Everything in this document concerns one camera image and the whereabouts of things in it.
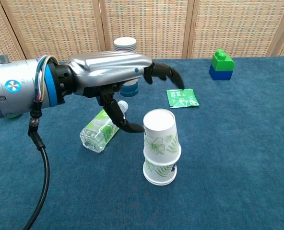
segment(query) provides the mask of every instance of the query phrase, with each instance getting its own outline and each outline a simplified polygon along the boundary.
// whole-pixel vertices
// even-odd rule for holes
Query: green lego brick
[[[217,49],[211,60],[211,64],[216,71],[233,71],[234,61],[222,49]]]

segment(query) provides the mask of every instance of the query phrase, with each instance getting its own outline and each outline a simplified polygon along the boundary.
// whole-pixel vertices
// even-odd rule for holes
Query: blue lego brick
[[[215,71],[212,65],[210,65],[209,73],[212,79],[215,81],[229,81],[233,74],[232,71]]]

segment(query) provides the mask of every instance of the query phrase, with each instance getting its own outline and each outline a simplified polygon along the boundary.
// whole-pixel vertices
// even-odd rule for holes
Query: bottle cap
[[[119,107],[121,108],[121,110],[122,110],[123,113],[127,111],[127,109],[128,109],[128,104],[127,104],[126,101],[121,100],[121,101],[118,102],[118,105],[119,105]]]

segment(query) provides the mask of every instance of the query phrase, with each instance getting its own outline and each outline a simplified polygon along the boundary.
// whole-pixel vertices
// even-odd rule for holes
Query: green packet
[[[170,108],[182,108],[189,106],[199,106],[196,100],[193,89],[184,90],[167,90]]]

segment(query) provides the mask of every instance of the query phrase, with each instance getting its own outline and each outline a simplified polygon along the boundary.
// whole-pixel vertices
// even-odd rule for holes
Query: cup with leaf print
[[[158,166],[145,159],[143,165],[143,174],[144,177],[152,184],[167,185],[176,177],[176,163],[167,166]]]
[[[176,163],[181,155],[174,114],[166,109],[149,111],[143,119],[145,158],[154,165]]]

